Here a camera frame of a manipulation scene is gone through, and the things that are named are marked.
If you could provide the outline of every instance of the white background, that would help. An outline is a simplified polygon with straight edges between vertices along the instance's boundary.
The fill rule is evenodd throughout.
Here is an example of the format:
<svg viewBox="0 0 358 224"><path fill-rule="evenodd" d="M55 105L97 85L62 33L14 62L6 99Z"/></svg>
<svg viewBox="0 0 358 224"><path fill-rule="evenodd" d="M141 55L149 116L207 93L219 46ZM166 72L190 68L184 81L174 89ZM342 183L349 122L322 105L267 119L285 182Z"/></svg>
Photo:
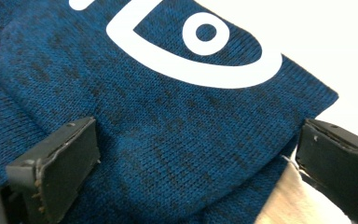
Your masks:
<svg viewBox="0 0 358 224"><path fill-rule="evenodd" d="M256 28L338 92L317 119L358 135L358 0L197 1L242 28Z"/></svg>

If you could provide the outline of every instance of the printed logo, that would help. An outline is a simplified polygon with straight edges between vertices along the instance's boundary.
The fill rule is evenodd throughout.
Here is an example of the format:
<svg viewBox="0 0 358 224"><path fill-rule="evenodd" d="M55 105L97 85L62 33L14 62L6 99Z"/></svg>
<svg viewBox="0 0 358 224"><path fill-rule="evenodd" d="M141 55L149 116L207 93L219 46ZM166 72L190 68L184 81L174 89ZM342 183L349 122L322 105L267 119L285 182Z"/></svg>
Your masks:
<svg viewBox="0 0 358 224"><path fill-rule="evenodd" d="M87 8L95 0L69 0L75 10ZM163 0L132 0L108 23L109 37L133 59L167 77L187 83L221 89L246 88L274 77L282 66L282 55L260 36L255 36L262 53L258 61L240 66L226 66L190 61L146 41L133 30ZM216 35L209 41L197 38L196 31L203 24L212 25ZM190 16L183 27L183 39L194 53L205 56L222 49L229 39L227 25L210 13Z"/></svg>

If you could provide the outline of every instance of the dark blue garment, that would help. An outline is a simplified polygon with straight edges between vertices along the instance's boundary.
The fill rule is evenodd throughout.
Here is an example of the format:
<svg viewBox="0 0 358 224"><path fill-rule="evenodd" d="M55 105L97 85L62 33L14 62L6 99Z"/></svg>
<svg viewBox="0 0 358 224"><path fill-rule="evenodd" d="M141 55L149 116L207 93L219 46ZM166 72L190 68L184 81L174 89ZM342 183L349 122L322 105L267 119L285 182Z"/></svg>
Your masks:
<svg viewBox="0 0 358 224"><path fill-rule="evenodd" d="M97 0L75 11L63 0L0 1L0 184L5 165L43 137L94 116L102 163L65 223L253 222L282 173L280 155L290 154L304 119L337 95L284 56L272 79L249 88L163 76L106 34L128 2ZM191 61L235 66L260 58L253 36L227 21L223 49L193 53L182 27L197 12L208 10L166 0L135 32Z"/></svg>

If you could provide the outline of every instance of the white circle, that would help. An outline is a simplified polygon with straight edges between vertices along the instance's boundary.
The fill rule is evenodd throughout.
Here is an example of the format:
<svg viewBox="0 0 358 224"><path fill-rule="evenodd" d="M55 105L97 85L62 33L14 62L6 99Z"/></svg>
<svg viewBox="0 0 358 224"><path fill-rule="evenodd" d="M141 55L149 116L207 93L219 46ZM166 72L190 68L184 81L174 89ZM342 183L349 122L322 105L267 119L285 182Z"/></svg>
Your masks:
<svg viewBox="0 0 358 224"><path fill-rule="evenodd" d="M202 41L197 37L197 29L204 25L212 25L216 35L209 41ZM196 54L211 55L222 49L229 39L229 30L226 24L214 15L199 12L187 19L183 26L183 40L186 46Z"/></svg>

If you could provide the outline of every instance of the wooden surface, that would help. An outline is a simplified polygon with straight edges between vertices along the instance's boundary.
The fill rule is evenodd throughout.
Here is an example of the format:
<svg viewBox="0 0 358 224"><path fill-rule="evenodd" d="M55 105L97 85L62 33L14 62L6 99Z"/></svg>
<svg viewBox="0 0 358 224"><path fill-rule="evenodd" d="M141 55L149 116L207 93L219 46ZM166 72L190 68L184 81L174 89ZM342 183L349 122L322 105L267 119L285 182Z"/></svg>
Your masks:
<svg viewBox="0 0 358 224"><path fill-rule="evenodd" d="M351 224L351 221L322 193L304 183L289 163L256 223Z"/></svg>

